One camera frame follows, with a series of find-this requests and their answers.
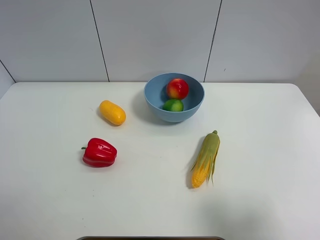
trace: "red bell pepper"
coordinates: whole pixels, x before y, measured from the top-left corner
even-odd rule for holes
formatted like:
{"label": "red bell pepper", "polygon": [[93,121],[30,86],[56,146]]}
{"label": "red bell pepper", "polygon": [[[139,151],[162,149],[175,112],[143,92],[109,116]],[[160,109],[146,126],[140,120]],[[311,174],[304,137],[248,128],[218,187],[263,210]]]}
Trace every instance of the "red bell pepper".
{"label": "red bell pepper", "polygon": [[100,138],[92,138],[88,142],[82,160],[96,168],[109,167],[114,164],[117,157],[117,150],[110,143]]}

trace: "corn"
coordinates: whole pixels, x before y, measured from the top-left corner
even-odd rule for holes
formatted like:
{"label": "corn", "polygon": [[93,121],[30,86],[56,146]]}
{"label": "corn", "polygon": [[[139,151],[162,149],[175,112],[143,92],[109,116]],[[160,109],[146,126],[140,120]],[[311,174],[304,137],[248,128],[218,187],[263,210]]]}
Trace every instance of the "corn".
{"label": "corn", "polygon": [[209,181],[210,176],[213,183],[213,174],[215,172],[219,146],[220,138],[216,130],[204,138],[201,150],[191,169],[191,171],[194,169],[191,177],[193,188],[200,187],[205,180]]}

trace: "red apple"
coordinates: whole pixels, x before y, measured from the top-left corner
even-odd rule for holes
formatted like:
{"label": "red apple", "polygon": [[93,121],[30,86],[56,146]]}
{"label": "red apple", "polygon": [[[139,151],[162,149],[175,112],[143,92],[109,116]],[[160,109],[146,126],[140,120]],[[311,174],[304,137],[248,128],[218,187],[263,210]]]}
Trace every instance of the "red apple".
{"label": "red apple", "polygon": [[189,93],[189,86],[185,80],[175,78],[166,86],[166,94],[171,99],[184,99]]}

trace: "yellow toy fruit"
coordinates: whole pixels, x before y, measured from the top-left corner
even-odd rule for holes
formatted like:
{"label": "yellow toy fruit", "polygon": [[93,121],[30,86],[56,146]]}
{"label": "yellow toy fruit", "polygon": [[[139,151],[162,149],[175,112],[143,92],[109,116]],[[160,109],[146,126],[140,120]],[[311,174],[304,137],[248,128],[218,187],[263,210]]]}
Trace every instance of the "yellow toy fruit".
{"label": "yellow toy fruit", "polygon": [[111,101],[104,100],[99,109],[102,116],[114,125],[121,125],[126,120],[126,112]]}
{"label": "yellow toy fruit", "polygon": [[193,170],[191,183],[193,188],[200,187],[210,176],[213,183],[216,157],[220,146],[220,138],[216,130],[208,134],[202,143],[201,150],[196,158],[191,171]]}

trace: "green lime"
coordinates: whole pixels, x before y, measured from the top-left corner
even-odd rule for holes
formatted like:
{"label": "green lime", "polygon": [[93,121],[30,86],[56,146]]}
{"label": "green lime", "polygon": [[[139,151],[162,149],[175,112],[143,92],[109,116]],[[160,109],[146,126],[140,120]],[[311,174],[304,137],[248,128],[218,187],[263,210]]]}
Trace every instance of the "green lime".
{"label": "green lime", "polygon": [[170,112],[182,112],[184,104],[179,99],[170,99],[164,103],[162,109]]}

